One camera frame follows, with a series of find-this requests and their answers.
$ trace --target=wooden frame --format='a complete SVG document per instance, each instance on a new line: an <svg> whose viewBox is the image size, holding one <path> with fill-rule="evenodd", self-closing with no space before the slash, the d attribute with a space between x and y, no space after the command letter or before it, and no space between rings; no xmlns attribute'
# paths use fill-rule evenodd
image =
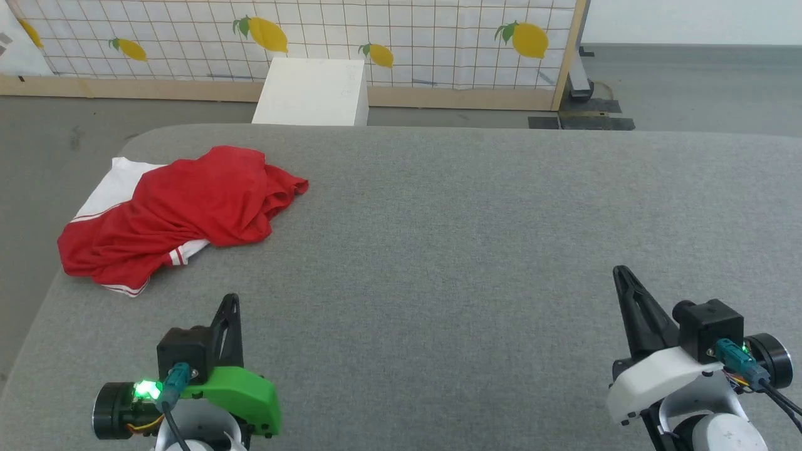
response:
<svg viewBox="0 0 802 451"><path fill-rule="evenodd" d="M438 89L368 87L374 107L460 108L489 110L557 111L563 98L586 0L577 0L568 43L555 90L544 88ZM212 100L257 102L262 85L224 81L81 79L73 77L14 77L0 75L0 95L87 97L110 99Z"/></svg>

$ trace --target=white wall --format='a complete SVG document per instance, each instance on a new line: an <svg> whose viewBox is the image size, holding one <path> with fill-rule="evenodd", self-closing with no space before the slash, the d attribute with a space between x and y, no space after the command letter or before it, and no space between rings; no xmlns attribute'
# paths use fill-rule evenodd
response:
<svg viewBox="0 0 802 451"><path fill-rule="evenodd" d="M802 46L802 0L590 0L582 43Z"/></svg>

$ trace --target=crumpled red and white garment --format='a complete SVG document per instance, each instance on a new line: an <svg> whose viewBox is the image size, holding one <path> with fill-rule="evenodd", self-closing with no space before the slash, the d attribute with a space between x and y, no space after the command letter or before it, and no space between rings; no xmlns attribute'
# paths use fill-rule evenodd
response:
<svg viewBox="0 0 802 451"><path fill-rule="evenodd" d="M209 243L265 239L270 219L308 188L247 148L217 146L170 165L114 158L61 233L61 263L69 275L135 297L154 271L186 265Z"/></svg>

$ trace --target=red fabric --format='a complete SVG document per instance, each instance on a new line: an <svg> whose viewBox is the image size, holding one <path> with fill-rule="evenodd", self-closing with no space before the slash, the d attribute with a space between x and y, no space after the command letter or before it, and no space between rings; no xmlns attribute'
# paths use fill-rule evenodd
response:
<svg viewBox="0 0 802 451"><path fill-rule="evenodd" d="M58 240L62 265L69 275L139 290L188 241L236 246L265 239L270 219L308 187L266 165L261 152L218 146L145 173L130 201L67 224Z"/></svg>

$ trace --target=teal connector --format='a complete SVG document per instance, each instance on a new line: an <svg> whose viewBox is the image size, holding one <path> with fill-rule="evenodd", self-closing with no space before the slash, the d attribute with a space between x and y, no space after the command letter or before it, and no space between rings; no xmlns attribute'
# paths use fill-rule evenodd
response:
<svg viewBox="0 0 802 451"><path fill-rule="evenodd" d="M156 408L159 412L164 413L165 407L163 403L167 403L166 410L170 411L176 407L176 403L181 398L181 393L189 385L189 380L192 379L192 369L185 363L175 364L169 373L167 379L164 380L164 388L161 394L156 399Z"/></svg>
<svg viewBox="0 0 802 451"><path fill-rule="evenodd" d="M715 342L715 358L725 367L743 376L753 390L763 390L760 380L769 382L771 379L765 368L730 339Z"/></svg>

